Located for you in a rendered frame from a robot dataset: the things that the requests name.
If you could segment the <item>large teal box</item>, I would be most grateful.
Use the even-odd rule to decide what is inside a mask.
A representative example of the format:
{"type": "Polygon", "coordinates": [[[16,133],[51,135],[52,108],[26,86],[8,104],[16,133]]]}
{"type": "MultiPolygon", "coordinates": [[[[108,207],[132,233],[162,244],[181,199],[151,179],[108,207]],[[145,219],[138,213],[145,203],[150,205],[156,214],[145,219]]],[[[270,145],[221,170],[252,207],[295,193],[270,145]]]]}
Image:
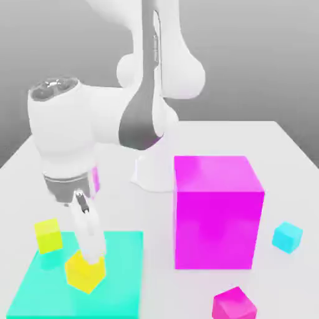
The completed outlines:
{"type": "Polygon", "coordinates": [[[86,294],[70,286],[66,261],[79,246],[63,232],[63,248],[36,253],[6,314],[6,319],[139,319],[143,233],[105,233],[106,277],[86,294]]]}

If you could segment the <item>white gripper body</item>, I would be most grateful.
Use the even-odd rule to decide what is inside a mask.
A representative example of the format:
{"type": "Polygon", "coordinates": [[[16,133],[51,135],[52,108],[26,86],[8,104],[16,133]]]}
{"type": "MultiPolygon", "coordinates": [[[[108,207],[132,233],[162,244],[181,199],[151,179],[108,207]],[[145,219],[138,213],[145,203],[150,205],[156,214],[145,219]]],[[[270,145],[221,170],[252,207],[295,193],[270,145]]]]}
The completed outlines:
{"type": "Polygon", "coordinates": [[[70,204],[75,224],[75,235],[84,259],[98,260],[106,254],[105,237],[93,201],[89,198],[85,199],[88,204],[86,212],[82,211],[76,197],[70,204]]]}

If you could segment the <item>small lime cube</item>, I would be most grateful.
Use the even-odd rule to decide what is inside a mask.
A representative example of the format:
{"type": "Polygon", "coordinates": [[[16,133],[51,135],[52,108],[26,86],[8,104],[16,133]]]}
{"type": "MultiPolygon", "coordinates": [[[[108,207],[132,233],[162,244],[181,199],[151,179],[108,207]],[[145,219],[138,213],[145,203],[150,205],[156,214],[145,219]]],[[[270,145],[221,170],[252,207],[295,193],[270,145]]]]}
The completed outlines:
{"type": "Polygon", "coordinates": [[[34,224],[40,254],[46,254],[63,248],[62,235],[56,218],[34,224]]]}

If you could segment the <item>small yellow cube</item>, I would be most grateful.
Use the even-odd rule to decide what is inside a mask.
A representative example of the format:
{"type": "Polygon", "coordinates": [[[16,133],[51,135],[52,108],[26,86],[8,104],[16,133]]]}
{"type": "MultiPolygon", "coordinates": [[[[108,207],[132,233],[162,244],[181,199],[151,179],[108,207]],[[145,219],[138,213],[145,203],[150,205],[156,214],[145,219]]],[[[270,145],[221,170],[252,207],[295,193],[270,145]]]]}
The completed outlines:
{"type": "Polygon", "coordinates": [[[97,287],[105,278],[105,258],[100,257],[95,264],[89,264],[80,250],[65,263],[67,283],[87,294],[97,287]]]}

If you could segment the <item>large magenta box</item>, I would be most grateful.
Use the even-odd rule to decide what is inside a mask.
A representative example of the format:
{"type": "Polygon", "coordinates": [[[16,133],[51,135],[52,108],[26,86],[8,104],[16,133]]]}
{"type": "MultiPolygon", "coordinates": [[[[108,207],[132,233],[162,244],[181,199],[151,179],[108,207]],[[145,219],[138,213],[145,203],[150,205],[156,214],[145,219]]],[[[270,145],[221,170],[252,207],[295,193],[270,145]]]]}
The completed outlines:
{"type": "Polygon", "coordinates": [[[176,269],[251,269],[264,196],[245,156],[175,156],[176,269]]]}

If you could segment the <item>small magenta cube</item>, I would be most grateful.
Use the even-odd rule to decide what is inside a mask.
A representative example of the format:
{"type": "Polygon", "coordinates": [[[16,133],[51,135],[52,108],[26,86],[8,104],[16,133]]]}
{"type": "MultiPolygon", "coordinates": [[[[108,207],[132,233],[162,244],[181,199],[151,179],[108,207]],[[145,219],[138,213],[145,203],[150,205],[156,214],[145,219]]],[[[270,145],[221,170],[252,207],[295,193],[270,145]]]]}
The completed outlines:
{"type": "Polygon", "coordinates": [[[212,319],[256,319],[256,315],[256,306],[240,287],[214,296],[212,319]]]}

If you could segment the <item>small cyan cube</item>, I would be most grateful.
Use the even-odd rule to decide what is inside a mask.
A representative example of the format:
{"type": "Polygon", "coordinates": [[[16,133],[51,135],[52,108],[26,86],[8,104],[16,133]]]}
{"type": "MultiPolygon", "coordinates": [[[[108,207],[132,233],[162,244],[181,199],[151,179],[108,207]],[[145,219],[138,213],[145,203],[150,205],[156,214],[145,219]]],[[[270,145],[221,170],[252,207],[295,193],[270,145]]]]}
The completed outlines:
{"type": "Polygon", "coordinates": [[[291,254],[299,245],[303,230],[289,222],[283,222],[275,228],[272,245],[291,254]]]}

